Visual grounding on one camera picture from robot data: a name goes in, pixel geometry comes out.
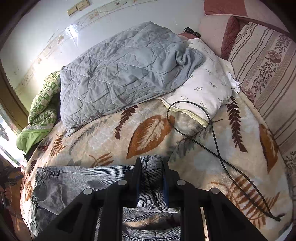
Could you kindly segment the grey denim pants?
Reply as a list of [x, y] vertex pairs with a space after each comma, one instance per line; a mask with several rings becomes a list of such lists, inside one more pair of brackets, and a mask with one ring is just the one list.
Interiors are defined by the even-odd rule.
[[[162, 157], [140, 156], [139, 202], [123, 209], [123, 240], [180, 240], [180, 212], [167, 208], [163, 196]], [[31, 195], [30, 231], [38, 236], [84, 189], [106, 189], [133, 165], [50, 166], [38, 168]]]

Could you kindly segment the leaf patterned beige blanket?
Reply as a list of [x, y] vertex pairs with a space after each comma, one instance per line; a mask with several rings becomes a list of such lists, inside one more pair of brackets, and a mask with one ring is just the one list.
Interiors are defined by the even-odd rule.
[[265, 121], [243, 93], [232, 95], [208, 127], [167, 110], [159, 99], [101, 117], [70, 136], [57, 123], [27, 164], [22, 216], [30, 228], [38, 168], [130, 165], [141, 155], [154, 154], [198, 188], [218, 187], [268, 240], [292, 229], [284, 161]]

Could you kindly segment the white floral pillow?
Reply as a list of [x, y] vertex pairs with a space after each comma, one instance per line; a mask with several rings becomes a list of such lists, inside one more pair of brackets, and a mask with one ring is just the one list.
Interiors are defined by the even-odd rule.
[[196, 68], [179, 88], [160, 97], [165, 107], [187, 114], [206, 127], [222, 105], [231, 103], [230, 96], [240, 93], [230, 62], [217, 56], [201, 39], [187, 40], [189, 47], [200, 51], [205, 62]]

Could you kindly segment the green patterned quilt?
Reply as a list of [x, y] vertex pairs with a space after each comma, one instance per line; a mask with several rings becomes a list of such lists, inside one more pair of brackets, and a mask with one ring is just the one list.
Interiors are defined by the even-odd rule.
[[28, 126], [18, 135], [16, 146], [28, 153], [33, 145], [45, 138], [54, 127], [60, 109], [60, 71], [49, 74], [34, 97], [28, 116]]

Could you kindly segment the grey quilted blanket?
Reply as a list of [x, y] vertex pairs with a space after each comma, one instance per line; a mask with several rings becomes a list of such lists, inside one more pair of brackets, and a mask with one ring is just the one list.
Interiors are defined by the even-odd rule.
[[172, 92], [204, 60], [200, 51], [153, 22], [96, 44], [60, 72], [60, 112], [66, 134], [101, 116]]

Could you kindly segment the striped floral headboard cushion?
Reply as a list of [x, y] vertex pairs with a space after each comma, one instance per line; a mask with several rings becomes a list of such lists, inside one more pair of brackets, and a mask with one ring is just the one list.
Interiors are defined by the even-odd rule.
[[258, 110], [295, 181], [295, 42], [257, 23], [244, 25], [229, 55], [241, 90]]

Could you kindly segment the black object behind pillow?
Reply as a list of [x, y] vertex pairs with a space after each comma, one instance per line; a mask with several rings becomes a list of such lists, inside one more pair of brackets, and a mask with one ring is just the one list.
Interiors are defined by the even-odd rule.
[[193, 31], [193, 30], [192, 30], [191, 28], [189, 28], [189, 27], [184, 28], [184, 31], [185, 31], [186, 33], [188, 33], [188, 34], [191, 34], [191, 35], [197, 37], [197, 38], [200, 38], [200, 37], [201, 37], [201, 35], [200, 35], [198, 32]]

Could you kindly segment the brown wooden door frame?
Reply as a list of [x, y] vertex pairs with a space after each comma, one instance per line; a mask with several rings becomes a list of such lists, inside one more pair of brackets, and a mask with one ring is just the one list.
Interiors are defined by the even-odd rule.
[[28, 125], [28, 111], [11, 87], [1, 63], [1, 105], [18, 132]]

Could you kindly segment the beige wall switch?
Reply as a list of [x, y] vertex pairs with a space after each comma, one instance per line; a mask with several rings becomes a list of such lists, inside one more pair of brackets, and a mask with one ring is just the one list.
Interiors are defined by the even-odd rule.
[[90, 3], [88, 0], [83, 0], [77, 4], [75, 4], [74, 6], [72, 6], [70, 9], [67, 10], [67, 13], [69, 16], [73, 15], [74, 13], [76, 13], [77, 11], [82, 11], [84, 10], [86, 7], [90, 6]]

